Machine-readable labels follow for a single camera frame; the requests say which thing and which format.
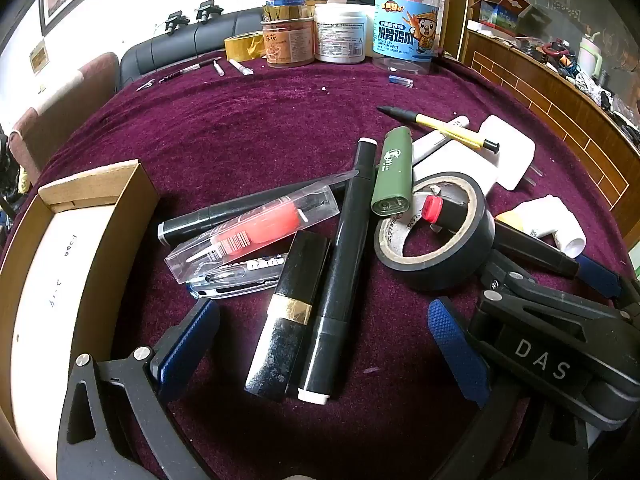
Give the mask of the black marker white band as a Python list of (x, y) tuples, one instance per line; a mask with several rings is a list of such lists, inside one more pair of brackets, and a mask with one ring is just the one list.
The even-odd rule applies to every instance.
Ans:
[(357, 170), (349, 170), (340, 174), (282, 185), (278, 188), (270, 188), (270, 190), (209, 205), (188, 214), (160, 222), (156, 230), (157, 239), (166, 247), (175, 247), (194, 236), (213, 229), (218, 224), (315, 183), (328, 184), (334, 196), (338, 197), (344, 193), (346, 182), (357, 174)]

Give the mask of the black gold lipstick tube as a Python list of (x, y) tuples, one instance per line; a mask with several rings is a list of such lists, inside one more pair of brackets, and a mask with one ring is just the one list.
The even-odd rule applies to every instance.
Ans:
[(244, 390), (281, 400), (295, 370), (330, 240), (310, 231), (295, 234), (250, 363)]

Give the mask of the red capped black marker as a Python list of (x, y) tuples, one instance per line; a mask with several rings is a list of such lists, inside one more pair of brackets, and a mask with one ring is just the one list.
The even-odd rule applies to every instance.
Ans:
[(463, 226), (467, 213), (468, 205), (465, 203), (457, 203), (442, 196), (427, 195), (421, 217), (431, 226), (457, 232)]

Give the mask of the long black marker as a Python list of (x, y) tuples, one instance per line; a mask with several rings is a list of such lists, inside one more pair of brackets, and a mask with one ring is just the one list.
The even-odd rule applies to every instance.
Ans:
[(345, 188), (326, 284), (298, 386), (297, 399), (303, 402), (323, 405), (331, 394), (347, 332), (352, 292), (369, 229), (377, 148), (378, 144), (373, 139), (358, 140), (352, 166), (357, 174)]

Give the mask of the white marker pen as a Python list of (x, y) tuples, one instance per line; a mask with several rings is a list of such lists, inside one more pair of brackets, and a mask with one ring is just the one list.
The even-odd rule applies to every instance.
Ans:
[(450, 141), (450, 137), (437, 130), (433, 130), (420, 139), (412, 142), (412, 164), (416, 166), (431, 154), (442, 148)]

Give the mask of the green lighter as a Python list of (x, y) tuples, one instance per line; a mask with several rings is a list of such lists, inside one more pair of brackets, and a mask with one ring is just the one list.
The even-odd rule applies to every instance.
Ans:
[(407, 211), (411, 202), (412, 137), (408, 127), (386, 133), (378, 164), (371, 209), (379, 217)]

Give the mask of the clear case red item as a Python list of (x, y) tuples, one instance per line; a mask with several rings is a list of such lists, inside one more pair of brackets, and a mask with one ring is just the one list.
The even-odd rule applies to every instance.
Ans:
[(179, 244), (165, 263), (176, 282), (183, 284), (331, 219), (339, 212), (329, 185), (314, 183)]

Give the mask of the orange label jar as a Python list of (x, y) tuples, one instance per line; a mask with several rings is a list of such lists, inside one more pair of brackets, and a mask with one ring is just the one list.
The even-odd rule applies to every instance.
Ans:
[(307, 0), (266, 0), (262, 34), (271, 67), (314, 62), (314, 5)]

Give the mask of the cardboard box tray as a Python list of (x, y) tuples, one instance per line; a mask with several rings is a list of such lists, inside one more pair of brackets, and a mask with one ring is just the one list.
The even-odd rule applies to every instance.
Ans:
[(134, 257), (158, 202), (137, 159), (43, 185), (1, 259), (1, 437), (29, 478), (56, 476), (68, 378), (111, 351)]

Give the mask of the yellow black pencil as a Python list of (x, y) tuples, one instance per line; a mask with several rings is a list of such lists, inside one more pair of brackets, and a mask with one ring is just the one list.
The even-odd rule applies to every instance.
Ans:
[(441, 120), (433, 117), (413, 112), (412, 110), (403, 110), (399, 107), (379, 105), (376, 109), (386, 116), (399, 120), (400, 122), (412, 122), (413, 124), (437, 130), (445, 136), (449, 136), (451, 139), (461, 142), (468, 148), (474, 148), (474, 150), (487, 150), (494, 154), (499, 153), (500, 144), (498, 142), (491, 141), (484, 136), (481, 136), (478, 132), (469, 130), (462, 126), (450, 124), (450, 122), (442, 122)]

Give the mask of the black electrical tape roll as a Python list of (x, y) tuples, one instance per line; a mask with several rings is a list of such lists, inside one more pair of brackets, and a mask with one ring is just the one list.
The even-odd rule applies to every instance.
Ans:
[[(465, 206), (457, 226), (435, 230), (422, 218), (428, 196)], [(488, 258), (495, 240), (495, 221), (480, 185), (460, 172), (441, 172), (413, 185), (412, 202), (403, 214), (378, 222), (375, 253), (396, 278), (419, 292), (457, 287)]]

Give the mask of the purple velvet tablecloth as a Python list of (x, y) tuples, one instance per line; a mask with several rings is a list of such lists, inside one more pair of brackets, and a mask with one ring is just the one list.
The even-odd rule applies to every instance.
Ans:
[[(380, 113), (386, 104), (438, 119), (464, 115), (473, 126), (496, 115), (535, 142), (542, 176), (514, 192), (493, 188), (490, 210), (558, 196), (585, 231), (587, 254), (630, 273), (610, 206), (573, 148), (474, 70), (441, 60), (406, 88), (369, 63), (252, 67), (249, 77), (204, 68), (153, 88), (122, 89), (53, 155), (41, 182), (137, 159), (160, 193), (156, 218), (165, 219), (348, 169), (360, 138), (382, 140), (393, 127)], [(220, 331), (170, 408), (220, 478), (425, 479), (472, 422), (475, 406), (427, 330), (428, 297), (374, 252), (362, 263), (347, 375), (323, 406), (244, 391), (269, 297), (222, 304)]]

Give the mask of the small blue white tube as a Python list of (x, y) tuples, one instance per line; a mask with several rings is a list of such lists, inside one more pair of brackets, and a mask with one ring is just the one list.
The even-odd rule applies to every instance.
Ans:
[(400, 84), (401, 86), (403, 86), (405, 88), (412, 88), (413, 85), (414, 85), (414, 82), (413, 82), (412, 79), (406, 78), (406, 77), (397, 76), (397, 75), (388, 76), (388, 80), (392, 84)]

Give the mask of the white green tumbler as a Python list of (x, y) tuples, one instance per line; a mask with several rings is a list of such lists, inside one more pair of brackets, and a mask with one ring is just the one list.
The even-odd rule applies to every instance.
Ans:
[(589, 77), (599, 77), (602, 70), (601, 49), (596, 45), (599, 35), (600, 32), (585, 34), (579, 44), (577, 63), (580, 70)]

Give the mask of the black pen on table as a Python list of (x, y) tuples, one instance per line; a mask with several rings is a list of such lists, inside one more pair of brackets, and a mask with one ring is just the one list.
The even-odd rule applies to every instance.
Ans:
[(213, 65), (216, 61), (217, 61), (216, 58), (210, 58), (209, 60), (206, 60), (204, 62), (199, 62), (199, 63), (192, 64), (190, 66), (186, 66), (185, 68), (180, 68), (180, 70), (176, 70), (175, 72), (163, 78), (160, 78), (160, 80), (158, 81), (158, 84), (162, 84), (163, 82), (173, 80), (187, 73), (195, 72), (196, 70), (200, 70), (205, 66)]

